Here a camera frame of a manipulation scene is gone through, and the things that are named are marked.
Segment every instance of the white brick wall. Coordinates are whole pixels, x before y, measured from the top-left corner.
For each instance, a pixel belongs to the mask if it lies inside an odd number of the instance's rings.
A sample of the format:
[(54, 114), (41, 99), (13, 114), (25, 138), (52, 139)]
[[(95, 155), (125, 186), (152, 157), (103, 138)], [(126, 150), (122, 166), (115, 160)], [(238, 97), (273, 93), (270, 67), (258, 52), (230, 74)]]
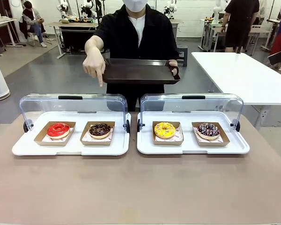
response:
[[(51, 22), (56, 22), (60, 19), (60, 13), (56, 9), (58, 0), (30, 0), (35, 8), (38, 9), (41, 16), (45, 19), (45, 25)], [(266, 18), (270, 13), (273, 0), (267, 0)], [(69, 0), (72, 11), (78, 14), (76, 0)], [(83, 0), (78, 0), (78, 4), (82, 4)], [(154, 5), (154, 1), (150, 0), (149, 4)], [(163, 12), (163, 7), (167, 4), (167, 0), (157, 0), (157, 10)], [(278, 15), (281, 0), (276, 0), (271, 18)], [(113, 13), (123, 5), (122, 0), (106, 0), (105, 10), (107, 13)], [(222, 1), (222, 7), (225, 6), (225, 1)], [(179, 25), (178, 37), (200, 37), (203, 29), (203, 22), (200, 19), (206, 16), (211, 16), (213, 8), (215, 7), (215, 0), (177, 0), (177, 12), (175, 19), (181, 19), (183, 24)], [(264, 22), (263, 24), (269, 27), (270, 24)], [(53, 33), (53, 29), (45, 26), (48, 33)]]

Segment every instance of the chocolate icing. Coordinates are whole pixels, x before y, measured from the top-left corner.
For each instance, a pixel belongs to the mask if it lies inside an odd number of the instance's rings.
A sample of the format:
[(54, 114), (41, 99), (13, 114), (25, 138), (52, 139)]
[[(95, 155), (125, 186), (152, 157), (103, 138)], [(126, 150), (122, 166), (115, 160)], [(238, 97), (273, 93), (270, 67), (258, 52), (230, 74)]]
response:
[(212, 123), (201, 123), (198, 126), (198, 132), (206, 136), (217, 136), (220, 134), (220, 130)]
[(106, 123), (98, 123), (90, 127), (89, 133), (94, 136), (103, 136), (110, 132), (111, 127)]

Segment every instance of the red frosted donut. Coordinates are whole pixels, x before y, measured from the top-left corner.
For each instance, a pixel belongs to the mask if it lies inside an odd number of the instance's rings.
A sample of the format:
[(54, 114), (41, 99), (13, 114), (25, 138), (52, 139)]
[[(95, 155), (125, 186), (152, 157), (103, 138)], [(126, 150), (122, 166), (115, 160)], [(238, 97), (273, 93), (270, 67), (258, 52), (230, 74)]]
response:
[(47, 134), (52, 139), (60, 139), (70, 133), (70, 126), (65, 123), (56, 123), (49, 127)]

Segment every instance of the dark donut with sprinkles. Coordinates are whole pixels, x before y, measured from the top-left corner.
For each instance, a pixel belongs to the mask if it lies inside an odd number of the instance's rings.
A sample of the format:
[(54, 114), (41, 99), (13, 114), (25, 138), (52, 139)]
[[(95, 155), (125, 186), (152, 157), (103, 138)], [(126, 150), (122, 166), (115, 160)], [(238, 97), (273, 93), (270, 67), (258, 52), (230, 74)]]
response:
[(106, 123), (98, 123), (89, 128), (89, 133), (93, 138), (106, 138), (111, 132), (111, 127)]
[(212, 123), (201, 123), (198, 126), (198, 135), (207, 140), (214, 140), (220, 136), (220, 130)]

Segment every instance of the yellow frosted donut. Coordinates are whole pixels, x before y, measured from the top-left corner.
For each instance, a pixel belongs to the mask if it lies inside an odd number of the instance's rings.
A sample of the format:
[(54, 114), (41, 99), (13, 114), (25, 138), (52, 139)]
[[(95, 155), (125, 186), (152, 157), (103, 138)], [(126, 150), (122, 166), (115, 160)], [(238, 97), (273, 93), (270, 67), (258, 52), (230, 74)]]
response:
[(171, 138), (175, 135), (176, 129), (170, 123), (157, 123), (154, 127), (154, 132), (157, 137)]

